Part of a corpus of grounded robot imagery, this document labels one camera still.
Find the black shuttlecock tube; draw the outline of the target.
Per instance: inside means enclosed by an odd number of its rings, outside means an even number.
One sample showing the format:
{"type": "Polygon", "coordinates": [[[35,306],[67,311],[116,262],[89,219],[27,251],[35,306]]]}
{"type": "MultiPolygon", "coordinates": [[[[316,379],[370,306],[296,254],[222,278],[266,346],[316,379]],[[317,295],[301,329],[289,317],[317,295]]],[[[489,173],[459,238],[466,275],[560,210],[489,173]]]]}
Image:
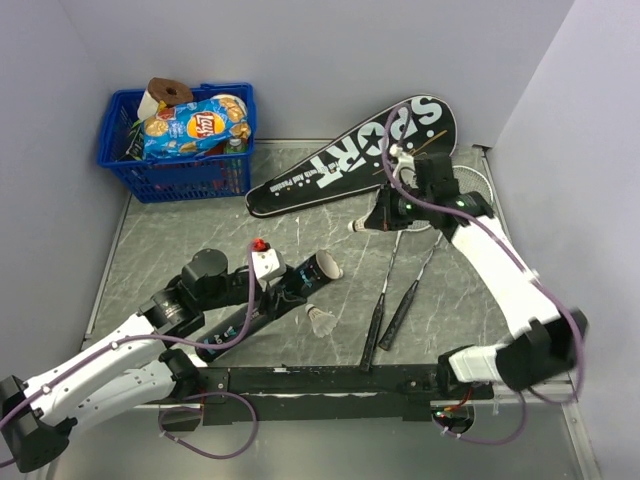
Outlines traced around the black shuttlecock tube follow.
{"type": "MultiPolygon", "coordinates": [[[[288,293],[303,296],[306,304],[313,294],[329,283],[338,280],[336,274],[339,269],[341,267],[328,251],[318,250],[296,268],[288,266],[284,276],[276,283],[283,285],[288,293]]],[[[242,337],[243,340],[275,321],[267,323],[265,316],[259,316],[254,321],[251,318],[248,330],[242,337]]],[[[233,342],[240,335],[244,328],[244,322],[231,323],[223,320],[212,327],[201,335],[197,342],[214,346],[223,345],[223,349],[197,348],[196,355],[206,363],[213,362],[228,349],[227,344],[233,342]]]]}

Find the black SPORT racket bag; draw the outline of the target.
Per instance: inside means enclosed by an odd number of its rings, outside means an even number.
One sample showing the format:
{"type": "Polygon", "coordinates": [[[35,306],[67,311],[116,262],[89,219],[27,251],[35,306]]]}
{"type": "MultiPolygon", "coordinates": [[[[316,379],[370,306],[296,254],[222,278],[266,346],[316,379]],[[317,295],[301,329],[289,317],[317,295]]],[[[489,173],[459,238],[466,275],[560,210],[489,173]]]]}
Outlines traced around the black SPORT racket bag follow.
{"type": "MultiPolygon", "coordinates": [[[[391,145],[403,137],[403,147],[417,157],[452,154],[457,146],[457,122],[446,101],[414,95],[393,121],[391,145]]],[[[393,108],[361,121],[274,178],[245,195],[248,213],[270,218],[369,193],[384,184],[381,146],[385,123],[393,108]]]]}

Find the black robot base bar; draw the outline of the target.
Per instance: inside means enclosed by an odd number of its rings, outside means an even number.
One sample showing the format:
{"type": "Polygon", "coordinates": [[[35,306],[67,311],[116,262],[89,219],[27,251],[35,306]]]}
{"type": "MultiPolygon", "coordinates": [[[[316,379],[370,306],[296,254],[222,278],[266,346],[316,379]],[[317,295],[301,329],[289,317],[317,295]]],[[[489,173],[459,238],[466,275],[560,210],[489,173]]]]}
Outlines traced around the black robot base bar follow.
{"type": "Polygon", "coordinates": [[[356,366],[207,367],[196,393],[231,392],[255,409],[260,421],[400,418],[429,421],[431,409],[466,393],[491,400],[484,384],[441,387],[434,364],[356,366]]]}

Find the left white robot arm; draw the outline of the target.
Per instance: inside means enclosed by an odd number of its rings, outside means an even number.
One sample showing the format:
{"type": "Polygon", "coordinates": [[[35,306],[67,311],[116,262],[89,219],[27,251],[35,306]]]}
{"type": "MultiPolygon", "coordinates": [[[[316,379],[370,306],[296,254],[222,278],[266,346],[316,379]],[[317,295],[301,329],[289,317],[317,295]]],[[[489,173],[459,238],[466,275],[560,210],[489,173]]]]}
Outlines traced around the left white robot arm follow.
{"type": "Polygon", "coordinates": [[[37,471],[89,423],[166,397],[192,398],[198,370],[181,348],[203,327],[206,312],[271,306],[276,286],[294,272],[270,245],[251,245],[247,260],[231,271],[223,252],[201,250],[102,340],[42,374],[2,379],[1,435],[11,457],[1,465],[37,471]]]}

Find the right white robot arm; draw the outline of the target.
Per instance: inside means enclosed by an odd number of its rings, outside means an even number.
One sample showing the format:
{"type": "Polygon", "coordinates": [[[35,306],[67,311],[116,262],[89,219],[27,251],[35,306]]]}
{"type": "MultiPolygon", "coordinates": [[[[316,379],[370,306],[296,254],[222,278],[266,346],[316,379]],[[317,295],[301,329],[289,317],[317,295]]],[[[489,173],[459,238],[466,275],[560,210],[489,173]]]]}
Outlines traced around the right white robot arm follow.
{"type": "Polygon", "coordinates": [[[398,146],[383,153],[387,181],[373,210],[356,221],[368,230],[404,230],[428,224],[462,254],[500,308],[509,329],[493,345],[468,345],[440,356],[438,390],[458,398],[472,383],[501,383],[514,392],[574,371],[584,383],[585,315],[564,306],[540,282],[509,242],[480,177],[460,184],[448,155],[416,159],[398,146]]]}

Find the right silver badminton racket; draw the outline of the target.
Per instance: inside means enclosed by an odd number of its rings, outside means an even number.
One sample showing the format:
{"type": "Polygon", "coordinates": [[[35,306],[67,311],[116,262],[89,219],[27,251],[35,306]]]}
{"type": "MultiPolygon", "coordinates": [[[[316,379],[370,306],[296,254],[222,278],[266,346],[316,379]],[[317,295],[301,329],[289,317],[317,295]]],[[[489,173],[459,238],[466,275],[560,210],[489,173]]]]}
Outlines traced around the right silver badminton racket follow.
{"type": "MultiPolygon", "coordinates": [[[[469,192],[476,191],[490,205],[494,204],[493,189],[485,175],[483,175],[476,169],[473,169],[471,167],[464,166],[464,165],[454,165],[453,173],[454,173],[454,177],[458,180],[459,189],[462,193],[469,193],[469,192]]],[[[429,229],[431,229],[431,226],[427,221],[415,220],[406,229],[398,232],[398,234],[396,235],[396,241],[395,241],[394,250],[392,253],[392,259],[390,260],[388,273],[390,273],[393,268],[397,247],[400,244],[402,234],[404,232],[418,233],[418,232],[426,231],[429,229]]],[[[428,253],[426,254],[424,261],[422,262],[418,275],[416,276],[415,280],[412,282],[408,290],[404,293],[398,307],[396,308],[392,316],[392,319],[389,325],[387,326],[385,332],[383,333],[381,339],[378,342],[378,347],[381,348],[382,350],[389,351],[391,349],[391,346],[399,333],[400,327],[402,326],[402,323],[404,322],[413,304],[416,291],[419,286],[420,280],[424,274],[424,271],[427,265],[429,264],[429,262],[431,261],[434,251],[437,248],[438,244],[441,242],[441,240],[442,240],[442,234],[439,234],[434,244],[428,250],[428,253]]]]}

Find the silver badminton racket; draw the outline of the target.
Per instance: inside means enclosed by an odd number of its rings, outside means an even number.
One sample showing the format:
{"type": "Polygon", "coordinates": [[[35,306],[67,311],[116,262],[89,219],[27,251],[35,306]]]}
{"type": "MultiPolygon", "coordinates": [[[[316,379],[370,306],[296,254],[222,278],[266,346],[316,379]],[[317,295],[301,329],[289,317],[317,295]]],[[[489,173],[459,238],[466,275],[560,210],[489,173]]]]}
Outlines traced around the silver badminton racket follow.
{"type": "MultiPolygon", "coordinates": [[[[400,244],[397,247],[397,252],[395,255],[395,261],[397,258],[397,253],[399,250],[400,244]]],[[[390,264],[390,260],[392,259],[392,253],[394,250],[394,246],[393,249],[391,251],[391,256],[389,259],[389,264],[390,264]]],[[[373,366],[373,361],[374,361],[374,357],[375,357],[375,352],[376,349],[379,348],[378,347],[378,342],[381,339],[383,334],[380,334],[380,330],[381,330],[381,326],[384,320],[384,316],[385,316],[385,308],[386,308],[386,294],[387,294],[387,290],[389,287],[389,282],[390,282],[390,278],[391,278],[391,274],[393,271],[393,268],[391,270],[390,273],[388,273],[388,268],[389,268],[389,264],[387,267],[387,271],[385,274],[385,278],[384,278],[384,282],[382,285],[382,289],[381,289],[381,293],[380,296],[378,298],[378,301],[374,307],[373,313],[372,313],[372,317],[371,317],[371,322],[370,322],[370,326],[369,326],[369,330],[367,333],[367,337],[366,337],[366,341],[365,341],[365,346],[363,349],[363,353],[362,353],[362,357],[360,360],[360,364],[359,364],[359,370],[363,373],[368,373],[372,366],[373,366]]]]}
{"type": "MultiPolygon", "coordinates": [[[[494,204],[493,189],[485,175],[483,175],[476,169],[473,169],[471,167],[464,166],[464,165],[454,165],[453,173],[454,173],[454,177],[458,180],[459,189],[462,193],[469,193],[469,192],[476,191],[490,205],[494,204]]],[[[393,268],[397,247],[400,244],[402,234],[404,232],[418,233],[418,232],[426,231],[429,229],[431,229],[431,226],[427,221],[415,220],[406,229],[398,232],[398,234],[396,235],[396,241],[395,241],[394,250],[392,253],[392,259],[390,260],[388,273],[390,273],[393,268]]],[[[385,332],[383,333],[381,339],[378,342],[378,347],[381,348],[382,350],[389,351],[391,349],[391,346],[399,333],[400,327],[402,326],[402,323],[404,322],[413,304],[416,291],[419,286],[420,280],[424,274],[424,271],[427,265],[429,264],[429,262],[431,261],[434,251],[437,248],[438,244],[441,242],[441,240],[442,240],[442,234],[439,234],[434,244],[428,250],[428,253],[426,254],[424,261],[422,262],[418,275],[416,276],[415,280],[412,282],[408,290],[404,293],[398,307],[396,308],[392,316],[392,319],[389,325],[387,326],[385,332]]]]}

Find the left silver badminton racket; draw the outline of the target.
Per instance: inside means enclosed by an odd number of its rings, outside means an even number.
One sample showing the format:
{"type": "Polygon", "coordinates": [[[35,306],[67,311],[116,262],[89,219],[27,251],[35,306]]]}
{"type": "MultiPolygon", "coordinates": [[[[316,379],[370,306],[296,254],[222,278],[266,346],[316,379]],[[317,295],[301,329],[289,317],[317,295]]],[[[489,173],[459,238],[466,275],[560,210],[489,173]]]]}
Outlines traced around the left silver badminton racket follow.
{"type": "MultiPolygon", "coordinates": [[[[399,250],[400,244],[397,247],[397,252],[395,255],[395,261],[397,258],[397,253],[399,250]]],[[[392,253],[394,250],[394,246],[393,249],[391,251],[391,256],[389,259],[389,264],[390,264],[390,260],[392,259],[392,253]]],[[[375,352],[376,349],[379,348],[378,347],[378,342],[381,339],[383,334],[380,334],[380,330],[381,330],[381,326],[384,320],[384,316],[385,316],[385,308],[386,308],[386,294],[387,294],[387,290],[389,287],[389,282],[390,282],[390,278],[391,278],[391,274],[393,271],[393,268],[391,270],[390,273],[388,273],[388,268],[389,268],[389,264],[387,267],[387,271],[385,274],[385,278],[384,278],[384,282],[382,285],[382,289],[381,289],[381,293],[380,296],[378,298],[378,301],[374,307],[373,313],[372,313],[372,317],[371,317],[371,322],[370,322],[370,326],[369,326],[369,330],[367,333],[367,337],[366,337],[366,341],[365,341],[365,346],[363,349],[363,353],[362,353],[362,357],[360,360],[360,364],[359,364],[359,370],[363,373],[368,373],[372,366],[373,366],[373,361],[374,361],[374,357],[375,357],[375,352]]]]}

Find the blue plastic shopping basket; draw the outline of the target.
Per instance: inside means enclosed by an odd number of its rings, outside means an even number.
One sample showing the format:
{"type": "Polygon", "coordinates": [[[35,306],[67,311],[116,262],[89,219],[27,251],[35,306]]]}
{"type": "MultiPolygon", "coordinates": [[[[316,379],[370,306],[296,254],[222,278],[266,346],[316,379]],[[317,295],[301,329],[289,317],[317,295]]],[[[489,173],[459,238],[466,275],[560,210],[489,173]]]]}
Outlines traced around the blue plastic shopping basket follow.
{"type": "Polygon", "coordinates": [[[226,142],[197,155],[156,161],[124,161],[127,135],[137,117],[144,89],[116,91],[103,117],[97,164],[111,171],[142,203],[242,196],[250,188],[250,158],[254,151],[257,113],[253,87],[244,82],[203,84],[192,88],[199,102],[219,94],[241,98],[248,110],[252,134],[243,153],[226,154],[226,142]]]}

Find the blue Lays chips bag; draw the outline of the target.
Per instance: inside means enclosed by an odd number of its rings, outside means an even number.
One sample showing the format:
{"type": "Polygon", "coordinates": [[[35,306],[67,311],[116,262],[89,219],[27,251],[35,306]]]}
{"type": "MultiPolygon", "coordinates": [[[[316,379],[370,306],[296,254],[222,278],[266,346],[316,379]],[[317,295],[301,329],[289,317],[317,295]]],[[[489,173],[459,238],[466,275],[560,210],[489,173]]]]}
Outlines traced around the blue Lays chips bag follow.
{"type": "Polygon", "coordinates": [[[245,102],[230,94],[158,110],[143,123],[143,159],[189,157],[231,138],[246,141],[252,134],[248,114],[245,102]]]}

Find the dark green package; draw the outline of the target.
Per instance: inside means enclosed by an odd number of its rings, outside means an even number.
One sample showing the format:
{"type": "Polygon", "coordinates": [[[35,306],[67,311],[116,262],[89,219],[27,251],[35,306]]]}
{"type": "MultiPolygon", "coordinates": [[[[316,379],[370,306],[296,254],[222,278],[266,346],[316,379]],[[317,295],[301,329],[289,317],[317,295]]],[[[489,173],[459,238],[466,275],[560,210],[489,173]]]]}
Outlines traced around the dark green package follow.
{"type": "Polygon", "coordinates": [[[144,126],[137,123],[132,126],[128,135],[122,159],[124,161],[140,161],[144,157],[144,126]]]}

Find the white paper towel roll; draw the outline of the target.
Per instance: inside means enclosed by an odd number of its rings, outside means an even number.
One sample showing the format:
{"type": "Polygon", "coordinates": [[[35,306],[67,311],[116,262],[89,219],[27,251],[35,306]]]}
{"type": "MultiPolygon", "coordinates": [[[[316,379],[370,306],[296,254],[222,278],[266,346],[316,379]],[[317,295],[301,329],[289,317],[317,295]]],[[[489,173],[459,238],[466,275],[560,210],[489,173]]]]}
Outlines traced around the white paper towel roll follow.
{"type": "Polygon", "coordinates": [[[137,109],[137,117],[139,120],[144,121],[149,117],[152,117],[158,111],[158,107],[160,106],[160,101],[157,100],[152,94],[146,89],[141,98],[140,104],[137,109]]]}

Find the aluminium rail frame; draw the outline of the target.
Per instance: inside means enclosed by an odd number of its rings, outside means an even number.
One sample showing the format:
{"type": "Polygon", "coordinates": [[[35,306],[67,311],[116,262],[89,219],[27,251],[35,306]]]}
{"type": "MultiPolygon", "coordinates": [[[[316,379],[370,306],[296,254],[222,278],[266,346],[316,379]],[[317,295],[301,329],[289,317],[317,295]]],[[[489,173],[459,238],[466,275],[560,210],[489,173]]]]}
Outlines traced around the aluminium rail frame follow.
{"type": "MultiPolygon", "coordinates": [[[[504,384],[492,383],[493,400],[499,403],[518,402],[518,394],[504,384]]],[[[521,395],[526,401],[544,402],[552,405],[564,405],[577,400],[573,383],[568,377],[558,377],[525,388],[521,395]]]]}

